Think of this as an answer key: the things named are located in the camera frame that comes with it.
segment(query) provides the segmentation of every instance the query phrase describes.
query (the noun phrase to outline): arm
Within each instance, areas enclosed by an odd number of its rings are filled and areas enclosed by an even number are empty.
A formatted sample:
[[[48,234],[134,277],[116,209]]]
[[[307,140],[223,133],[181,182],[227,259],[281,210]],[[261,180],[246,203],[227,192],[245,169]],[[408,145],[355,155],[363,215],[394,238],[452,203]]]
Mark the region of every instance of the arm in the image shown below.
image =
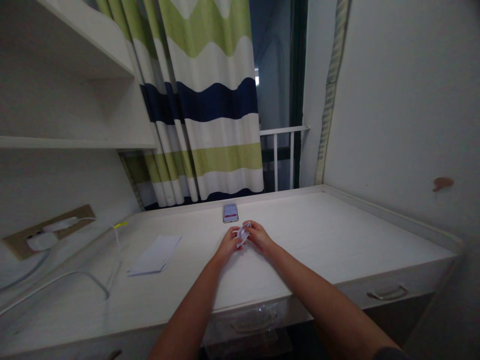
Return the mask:
[[[149,360],[195,359],[214,306],[220,271],[237,249],[239,227],[226,232],[215,255],[205,265],[153,346]]]
[[[249,239],[348,359],[370,360],[381,348],[399,348],[340,290],[277,245],[260,224],[252,221],[251,226]]]

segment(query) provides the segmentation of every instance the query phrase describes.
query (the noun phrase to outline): desk surface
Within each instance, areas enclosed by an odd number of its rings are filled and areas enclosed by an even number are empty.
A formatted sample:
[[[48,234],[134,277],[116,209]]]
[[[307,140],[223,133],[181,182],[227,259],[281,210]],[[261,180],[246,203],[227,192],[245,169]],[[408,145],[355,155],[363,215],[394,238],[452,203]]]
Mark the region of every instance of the desk surface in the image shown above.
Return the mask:
[[[239,223],[256,220],[279,245],[333,284],[457,255],[322,192],[321,187],[283,193],[241,198],[237,202]],[[66,278],[3,331],[0,354],[166,323],[226,230],[239,224],[222,222],[221,205],[208,203],[130,216],[128,226],[119,232],[122,262],[110,298],[104,301],[102,292],[88,279]],[[127,277],[126,271],[160,234],[183,236],[168,269]],[[115,254],[111,242],[86,267],[106,281]],[[271,265],[253,247],[246,246],[223,270],[214,311],[290,294]]]

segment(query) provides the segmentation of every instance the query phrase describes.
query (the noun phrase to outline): paper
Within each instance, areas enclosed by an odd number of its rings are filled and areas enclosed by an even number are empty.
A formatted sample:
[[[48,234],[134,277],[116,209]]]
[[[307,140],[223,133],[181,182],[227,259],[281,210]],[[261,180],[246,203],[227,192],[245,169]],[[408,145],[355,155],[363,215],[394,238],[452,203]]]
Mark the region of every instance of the paper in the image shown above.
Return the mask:
[[[250,233],[247,231],[247,228],[249,228],[250,226],[252,226],[252,224],[249,221],[245,225],[243,225],[240,228],[240,230],[238,230],[238,232],[236,233],[236,237],[241,239],[241,243],[236,245],[237,249],[241,247],[243,244],[245,244],[245,242],[247,241],[247,238],[250,235]]]
[[[160,235],[127,271],[127,276],[160,273],[166,270],[181,238]]]

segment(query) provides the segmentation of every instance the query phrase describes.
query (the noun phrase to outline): white paper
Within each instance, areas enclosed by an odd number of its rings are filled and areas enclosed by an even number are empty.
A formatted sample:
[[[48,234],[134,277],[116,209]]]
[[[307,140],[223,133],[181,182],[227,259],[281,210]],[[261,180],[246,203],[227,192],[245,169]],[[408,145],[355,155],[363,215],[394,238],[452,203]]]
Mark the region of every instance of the white paper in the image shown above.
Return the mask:
[[[160,235],[127,271],[127,276],[159,273],[166,270],[181,238],[181,236]]]

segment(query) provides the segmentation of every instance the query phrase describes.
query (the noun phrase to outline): wall shelf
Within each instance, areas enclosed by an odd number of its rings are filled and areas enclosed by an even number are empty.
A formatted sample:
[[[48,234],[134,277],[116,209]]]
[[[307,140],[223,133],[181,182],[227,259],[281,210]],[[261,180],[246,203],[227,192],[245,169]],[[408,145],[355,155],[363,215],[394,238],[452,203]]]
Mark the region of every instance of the wall shelf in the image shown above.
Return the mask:
[[[0,3],[0,148],[154,148],[128,43],[81,0]]]

